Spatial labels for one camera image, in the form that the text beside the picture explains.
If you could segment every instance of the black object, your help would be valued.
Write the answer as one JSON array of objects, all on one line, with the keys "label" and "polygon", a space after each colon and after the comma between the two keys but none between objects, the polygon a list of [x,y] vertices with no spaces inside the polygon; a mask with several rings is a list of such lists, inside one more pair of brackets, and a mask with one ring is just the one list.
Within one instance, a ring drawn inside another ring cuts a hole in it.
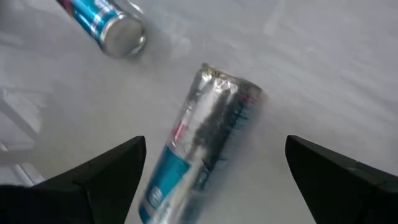
[{"label": "black object", "polygon": [[297,136],[285,153],[317,224],[398,223],[398,177]]},{"label": "black object", "polygon": [[0,186],[0,223],[123,224],[145,158],[138,136],[31,188]]}]

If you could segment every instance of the blue and silver can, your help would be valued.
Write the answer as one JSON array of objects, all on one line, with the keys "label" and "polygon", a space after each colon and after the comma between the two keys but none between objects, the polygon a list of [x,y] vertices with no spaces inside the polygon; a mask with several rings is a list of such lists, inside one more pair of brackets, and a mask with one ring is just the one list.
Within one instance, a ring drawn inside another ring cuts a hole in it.
[{"label": "blue and silver can", "polygon": [[197,72],[139,206],[143,223],[194,223],[211,176],[263,98],[257,85],[207,64]]},{"label": "blue and silver can", "polygon": [[108,0],[57,0],[111,57],[137,53],[146,40],[143,22]]}]

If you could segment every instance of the gray surface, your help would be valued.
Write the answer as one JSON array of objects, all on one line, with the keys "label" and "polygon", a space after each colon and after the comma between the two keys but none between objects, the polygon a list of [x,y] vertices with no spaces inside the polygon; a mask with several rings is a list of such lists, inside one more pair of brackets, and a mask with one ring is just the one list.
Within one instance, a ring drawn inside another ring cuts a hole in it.
[{"label": "gray surface", "polygon": [[202,62],[268,101],[201,223],[314,223],[284,158],[288,134],[398,175],[397,1],[135,3],[148,45],[113,60],[54,1],[0,2],[0,84],[49,93],[29,161],[45,178],[144,135],[127,219],[140,223],[137,203]]}]

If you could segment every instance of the can top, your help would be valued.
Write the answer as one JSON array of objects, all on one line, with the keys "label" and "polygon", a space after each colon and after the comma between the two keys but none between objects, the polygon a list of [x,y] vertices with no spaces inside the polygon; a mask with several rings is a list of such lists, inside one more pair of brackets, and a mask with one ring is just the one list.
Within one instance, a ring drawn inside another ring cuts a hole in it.
[{"label": "can top", "polygon": [[108,21],[99,37],[103,52],[115,58],[137,53],[145,40],[144,24],[126,13]]},{"label": "can top", "polygon": [[230,82],[235,83],[237,85],[244,85],[244,86],[247,86],[249,88],[256,89],[258,92],[262,92],[262,89],[259,86],[257,86],[256,84],[254,84],[254,83],[252,83],[250,81],[247,81],[244,78],[237,78],[237,77],[234,77],[232,75],[229,75],[227,72],[224,72],[224,71],[219,70],[219,69],[217,69],[215,67],[212,67],[211,65],[209,65],[207,63],[203,63],[201,65],[201,70],[206,72],[207,74],[209,74],[211,76],[220,77],[222,79],[227,79]]}]

